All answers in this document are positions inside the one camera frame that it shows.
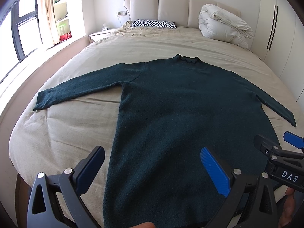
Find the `person's right hand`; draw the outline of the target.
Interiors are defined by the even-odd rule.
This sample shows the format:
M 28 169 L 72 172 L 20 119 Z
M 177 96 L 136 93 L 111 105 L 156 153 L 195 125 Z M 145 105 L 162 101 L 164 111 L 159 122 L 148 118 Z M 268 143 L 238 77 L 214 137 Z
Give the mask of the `person's right hand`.
M 289 187 L 285 192 L 287 198 L 283 205 L 283 212 L 278 222 L 278 228 L 282 228 L 292 221 L 292 213 L 295 210 L 294 192 L 295 190 Z

